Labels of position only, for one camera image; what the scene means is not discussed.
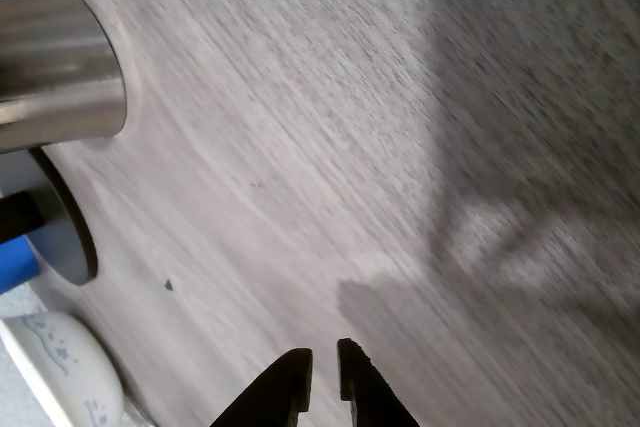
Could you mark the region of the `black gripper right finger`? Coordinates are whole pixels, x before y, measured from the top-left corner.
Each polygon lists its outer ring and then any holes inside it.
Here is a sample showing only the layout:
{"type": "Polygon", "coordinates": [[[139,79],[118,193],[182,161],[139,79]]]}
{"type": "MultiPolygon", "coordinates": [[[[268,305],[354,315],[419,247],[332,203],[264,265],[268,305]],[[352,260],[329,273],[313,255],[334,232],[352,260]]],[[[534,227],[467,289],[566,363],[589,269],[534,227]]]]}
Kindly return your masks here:
{"type": "Polygon", "coordinates": [[[340,339],[337,351],[340,398],[353,426],[419,426],[358,343],[340,339]]]}

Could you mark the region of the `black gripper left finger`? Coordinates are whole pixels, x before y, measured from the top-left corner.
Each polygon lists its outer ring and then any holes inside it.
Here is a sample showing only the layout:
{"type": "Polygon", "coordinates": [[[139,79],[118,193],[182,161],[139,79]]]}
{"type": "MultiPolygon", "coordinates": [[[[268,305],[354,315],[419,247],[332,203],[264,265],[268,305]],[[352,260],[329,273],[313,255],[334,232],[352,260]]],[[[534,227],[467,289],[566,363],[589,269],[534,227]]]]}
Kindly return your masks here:
{"type": "Polygon", "coordinates": [[[295,348],[276,359],[211,427],[294,427],[310,405],[313,353],[295,348]]]}

